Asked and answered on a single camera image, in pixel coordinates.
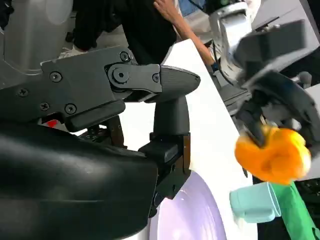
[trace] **black pants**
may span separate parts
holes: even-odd
[[[112,14],[120,17],[129,48],[139,64],[161,63],[177,39],[172,24],[154,8],[154,0],[78,1],[74,45],[83,51],[94,46]]]

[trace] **orange object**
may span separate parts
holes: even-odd
[[[311,166],[306,141],[294,130],[263,125],[264,147],[258,147],[247,135],[238,138],[235,157],[239,164],[262,181],[289,185],[304,177]]]

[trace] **white sneaker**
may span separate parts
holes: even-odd
[[[85,54],[85,53],[87,53],[87,52],[80,51],[80,50],[76,49],[75,46],[73,46],[71,50],[67,50],[65,52],[62,52],[59,56],[59,59],[64,59],[64,58],[68,58],[68,57],[72,57],[72,56],[76,56],[76,55],[80,55],[80,54]]]

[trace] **cable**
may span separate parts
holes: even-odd
[[[205,9],[203,7],[201,7],[199,4],[196,4],[194,1],[192,0],[188,0],[193,6],[197,7],[199,10],[201,10],[202,12],[205,12]]]

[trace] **person's hand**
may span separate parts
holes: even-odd
[[[154,0],[153,5],[172,24],[181,17],[174,5],[174,0]]]

